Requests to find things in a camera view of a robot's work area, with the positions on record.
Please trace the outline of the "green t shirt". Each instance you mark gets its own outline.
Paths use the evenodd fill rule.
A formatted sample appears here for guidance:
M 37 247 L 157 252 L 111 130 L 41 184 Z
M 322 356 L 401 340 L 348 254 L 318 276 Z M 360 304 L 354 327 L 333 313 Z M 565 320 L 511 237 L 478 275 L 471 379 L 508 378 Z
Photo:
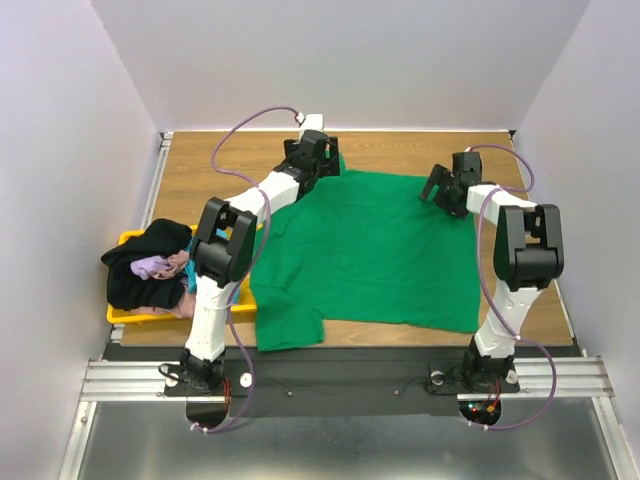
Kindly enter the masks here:
M 423 186 L 348 168 L 273 213 L 249 276 L 258 348 L 318 344 L 328 320 L 476 331 L 474 222 L 421 200 Z

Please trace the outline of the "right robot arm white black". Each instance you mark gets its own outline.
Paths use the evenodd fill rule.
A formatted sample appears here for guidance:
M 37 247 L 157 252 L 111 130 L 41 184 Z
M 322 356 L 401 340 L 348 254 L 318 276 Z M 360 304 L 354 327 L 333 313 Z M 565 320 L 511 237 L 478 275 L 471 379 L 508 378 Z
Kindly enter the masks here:
M 515 379 L 515 344 L 524 321 L 564 270 L 559 208 L 521 199 L 514 188 L 485 181 L 482 172 L 481 156 L 470 147 L 452 155 L 451 167 L 435 165 L 420 194 L 455 218 L 474 214 L 478 227 L 485 221 L 496 227 L 495 293 L 460 366 L 461 383 L 472 391 Z

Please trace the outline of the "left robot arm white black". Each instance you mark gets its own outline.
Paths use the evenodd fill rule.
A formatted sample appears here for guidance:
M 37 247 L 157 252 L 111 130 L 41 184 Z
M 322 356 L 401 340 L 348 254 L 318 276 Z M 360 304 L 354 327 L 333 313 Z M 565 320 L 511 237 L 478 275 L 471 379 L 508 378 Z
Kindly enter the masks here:
M 196 300 L 190 334 L 180 356 L 181 382 L 210 395 L 223 385 L 225 328 L 230 302 L 255 264 L 256 233 L 278 210 L 310 193 L 323 177 L 340 174 L 338 139 L 306 130 L 284 142 L 284 160 L 259 183 L 226 200 L 213 197 L 203 209 L 190 250 Z

